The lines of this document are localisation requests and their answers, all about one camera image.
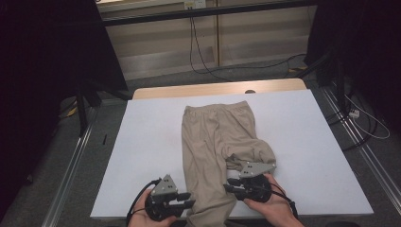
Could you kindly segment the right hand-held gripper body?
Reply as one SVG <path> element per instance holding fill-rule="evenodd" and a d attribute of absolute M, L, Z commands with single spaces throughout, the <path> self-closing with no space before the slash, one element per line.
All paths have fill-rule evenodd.
<path fill-rule="evenodd" d="M 239 201 L 250 199 L 258 202 L 266 202 L 271 196 L 271 186 L 265 173 L 273 173 L 276 164 L 250 163 L 244 165 L 238 174 L 239 187 L 235 190 L 235 197 Z"/>

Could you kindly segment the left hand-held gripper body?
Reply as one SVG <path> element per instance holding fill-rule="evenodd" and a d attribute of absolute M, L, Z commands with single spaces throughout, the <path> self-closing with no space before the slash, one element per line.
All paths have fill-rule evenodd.
<path fill-rule="evenodd" d="M 178 188 L 170 175 L 165 175 L 150 191 L 145 201 L 146 212 L 154 221 L 162 221 L 168 217 L 179 217 L 182 207 L 179 204 L 170 204 L 177 199 Z"/>

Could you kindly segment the beige pants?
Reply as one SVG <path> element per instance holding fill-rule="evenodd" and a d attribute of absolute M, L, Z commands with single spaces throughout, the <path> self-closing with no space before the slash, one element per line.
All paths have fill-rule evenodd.
<path fill-rule="evenodd" d="M 186 107 L 182 122 L 183 172 L 195 204 L 187 212 L 188 227 L 226 227 L 236 198 L 225 191 L 228 170 L 249 162 L 274 164 L 270 145 L 255 131 L 246 101 Z"/>

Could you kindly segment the person's right hand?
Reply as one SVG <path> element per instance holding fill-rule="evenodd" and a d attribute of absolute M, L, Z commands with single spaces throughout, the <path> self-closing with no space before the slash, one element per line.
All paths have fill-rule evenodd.
<path fill-rule="evenodd" d="M 288 201 L 274 194 L 266 202 L 245 199 L 244 203 L 252 210 L 260 213 L 268 223 L 275 220 L 297 219 L 294 217 Z"/>

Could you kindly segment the person's left hand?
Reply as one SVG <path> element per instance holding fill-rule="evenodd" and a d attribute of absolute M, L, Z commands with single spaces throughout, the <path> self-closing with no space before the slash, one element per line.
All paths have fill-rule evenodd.
<path fill-rule="evenodd" d="M 140 196 L 137 203 L 133 206 L 135 214 L 131 216 L 128 227 L 170 227 L 177 220 L 175 216 L 165 218 L 162 221 L 152 220 L 144 210 L 145 201 L 149 193 L 150 189 L 146 189 Z"/>

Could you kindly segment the white table board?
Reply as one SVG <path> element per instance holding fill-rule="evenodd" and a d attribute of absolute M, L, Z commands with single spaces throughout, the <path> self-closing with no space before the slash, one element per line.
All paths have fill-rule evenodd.
<path fill-rule="evenodd" d="M 373 209 L 308 90 L 136 99 L 129 102 L 92 218 L 124 218 L 143 186 L 170 175 L 185 189 L 182 118 L 186 107 L 248 102 L 258 138 L 272 148 L 276 181 L 302 216 L 370 215 Z"/>

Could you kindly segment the wooden table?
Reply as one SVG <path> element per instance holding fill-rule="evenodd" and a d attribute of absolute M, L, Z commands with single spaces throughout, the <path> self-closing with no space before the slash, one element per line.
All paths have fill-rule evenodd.
<path fill-rule="evenodd" d="M 237 81 L 222 83 L 207 83 L 193 85 L 179 85 L 166 87 L 151 87 L 137 89 L 133 99 L 149 99 L 164 97 L 187 96 L 219 96 L 251 93 L 269 93 L 281 91 L 305 90 L 305 83 L 301 79 L 267 79 L 253 81 Z"/>

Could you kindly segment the black metal stand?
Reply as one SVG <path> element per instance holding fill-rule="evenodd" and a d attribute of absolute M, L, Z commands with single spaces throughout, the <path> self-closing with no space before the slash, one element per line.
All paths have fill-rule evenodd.
<path fill-rule="evenodd" d="M 85 79 L 79 82 L 76 92 L 76 99 L 80 124 L 80 136 L 82 136 L 84 132 L 89 128 L 89 121 L 87 119 L 85 103 L 88 103 L 90 107 L 99 107 L 102 103 L 102 99 L 97 93 L 98 91 L 106 92 L 109 95 L 125 101 L 132 99 L 132 93 L 130 93 L 129 91 L 112 89 L 94 79 Z"/>
<path fill-rule="evenodd" d="M 337 103 L 342 112 L 346 110 L 344 67 L 342 61 L 333 52 L 323 54 L 318 60 L 311 63 L 304 71 L 297 74 L 298 79 L 315 73 L 320 86 L 335 85 Z"/>

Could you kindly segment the beige wooden cabinet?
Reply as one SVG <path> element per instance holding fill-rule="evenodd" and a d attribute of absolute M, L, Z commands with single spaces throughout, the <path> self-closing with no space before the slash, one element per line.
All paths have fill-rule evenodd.
<path fill-rule="evenodd" d="M 103 19 L 183 10 L 185 0 L 96 0 Z M 273 0 L 206 0 L 206 7 Z M 107 32 L 125 79 L 206 67 L 281 60 L 304 54 L 315 6 L 196 17 L 123 26 Z"/>

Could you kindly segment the black horizontal bar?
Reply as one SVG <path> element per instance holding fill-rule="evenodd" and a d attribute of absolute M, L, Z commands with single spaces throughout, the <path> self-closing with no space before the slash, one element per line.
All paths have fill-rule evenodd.
<path fill-rule="evenodd" d="M 223 14 L 243 13 L 243 12 L 254 12 L 261 10 L 273 10 L 273 9 L 291 9 L 299 7 L 309 7 L 319 5 L 321 0 L 278 0 L 268 3 L 258 4 L 246 4 L 236 5 L 228 7 L 216 7 L 206 9 L 186 9 L 172 12 L 155 13 L 148 15 L 135 15 L 135 16 L 123 16 L 113 17 L 110 19 L 104 19 L 102 24 L 104 26 L 123 26 L 130 24 L 141 24 L 168 20 L 178 20 L 185 18 L 196 18 L 204 16 L 214 16 Z"/>

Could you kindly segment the black curtain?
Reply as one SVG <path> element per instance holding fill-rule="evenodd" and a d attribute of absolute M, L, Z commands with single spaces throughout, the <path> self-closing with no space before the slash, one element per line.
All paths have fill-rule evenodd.
<path fill-rule="evenodd" d="M 305 63 L 334 51 L 345 75 L 401 132 L 401 0 L 328 0 L 317 6 Z"/>

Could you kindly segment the white power strip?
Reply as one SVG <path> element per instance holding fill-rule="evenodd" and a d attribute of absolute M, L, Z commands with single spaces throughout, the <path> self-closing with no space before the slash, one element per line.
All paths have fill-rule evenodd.
<path fill-rule="evenodd" d="M 205 9 L 206 0 L 185 0 L 183 5 L 185 9 Z"/>

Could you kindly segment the aluminium floor rail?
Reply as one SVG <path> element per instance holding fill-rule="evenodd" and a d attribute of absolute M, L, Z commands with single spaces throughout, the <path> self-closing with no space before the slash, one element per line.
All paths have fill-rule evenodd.
<path fill-rule="evenodd" d="M 334 93 L 326 88 L 322 88 L 322 93 L 329 103 L 331 109 L 335 112 L 335 116 L 340 120 L 349 137 L 357 146 L 357 149 L 361 154 L 363 160 L 372 170 L 375 178 L 378 180 L 379 184 L 392 202 L 392 205 L 401 215 L 401 188 L 394 182 L 387 170 L 379 162 L 371 147 L 367 143 L 362 142 L 362 134 L 357 129 L 354 121 L 340 111 Z"/>
<path fill-rule="evenodd" d="M 91 218 L 127 103 L 106 99 L 87 109 L 88 126 L 78 139 L 42 227 L 111 227 L 120 219 Z"/>

